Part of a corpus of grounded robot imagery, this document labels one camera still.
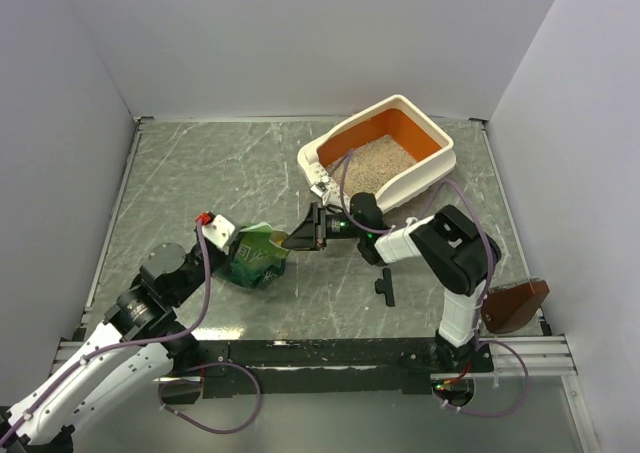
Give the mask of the black bag clip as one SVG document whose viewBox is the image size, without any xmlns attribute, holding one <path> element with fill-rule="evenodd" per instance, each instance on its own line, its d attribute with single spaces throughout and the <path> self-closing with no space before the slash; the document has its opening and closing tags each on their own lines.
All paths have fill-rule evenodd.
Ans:
<svg viewBox="0 0 640 453">
<path fill-rule="evenodd" d="M 374 282 L 374 290 L 378 295 L 383 295 L 387 307 L 395 306 L 395 294 L 390 268 L 382 269 L 382 276 Z"/>
</svg>

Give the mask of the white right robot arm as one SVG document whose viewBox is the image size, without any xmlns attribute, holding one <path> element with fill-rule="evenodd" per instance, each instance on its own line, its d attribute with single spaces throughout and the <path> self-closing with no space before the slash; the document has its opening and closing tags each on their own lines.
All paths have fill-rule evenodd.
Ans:
<svg viewBox="0 0 640 453">
<path fill-rule="evenodd" d="M 501 259 L 494 240 L 453 205 L 400 228 L 385 224 L 371 193 L 357 193 L 349 211 L 310 205 L 305 219 L 282 242 L 291 251 L 318 251 L 329 240 L 355 239 L 363 259 L 387 267 L 421 258 L 444 287 L 444 310 L 435 333 L 436 363 L 448 371 L 465 368 L 473 357 L 480 297 L 490 268 Z"/>
</svg>

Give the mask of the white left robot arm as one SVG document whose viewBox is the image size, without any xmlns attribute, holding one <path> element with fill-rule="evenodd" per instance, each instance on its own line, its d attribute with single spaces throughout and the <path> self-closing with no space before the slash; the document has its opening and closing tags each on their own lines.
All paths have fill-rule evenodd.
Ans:
<svg viewBox="0 0 640 453">
<path fill-rule="evenodd" d="M 127 388 L 196 366 L 198 342 L 176 310 L 227 262 L 210 243 L 155 248 L 82 346 L 40 387 L 1 415 L 9 452 L 70 452 L 82 421 L 123 397 Z"/>
</svg>

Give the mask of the yellow plastic scoop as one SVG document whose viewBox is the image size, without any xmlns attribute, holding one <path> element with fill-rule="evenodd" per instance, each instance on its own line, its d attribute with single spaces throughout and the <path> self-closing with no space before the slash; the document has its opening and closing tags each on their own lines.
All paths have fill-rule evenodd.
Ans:
<svg viewBox="0 0 640 453">
<path fill-rule="evenodd" d="M 286 240 L 289 235 L 283 231 L 274 230 L 269 234 L 269 243 L 274 247 L 281 250 L 287 250 Z"/>
</svg>

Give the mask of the green litter bag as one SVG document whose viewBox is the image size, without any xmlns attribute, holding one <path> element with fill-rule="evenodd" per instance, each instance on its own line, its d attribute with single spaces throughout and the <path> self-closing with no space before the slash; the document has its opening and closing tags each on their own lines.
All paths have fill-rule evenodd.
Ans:
<svg viewBox="0 0 640 453">
<path fill-rule="evenodd" d="M 269 234 L 274 230 L 266 222 L 242 227 L 229 248 L 229 263 L 214 274 L 242 288 L 266 288 L 284 274 L 289 255 L 289 250 L 269 243 Z"/>
</svg>

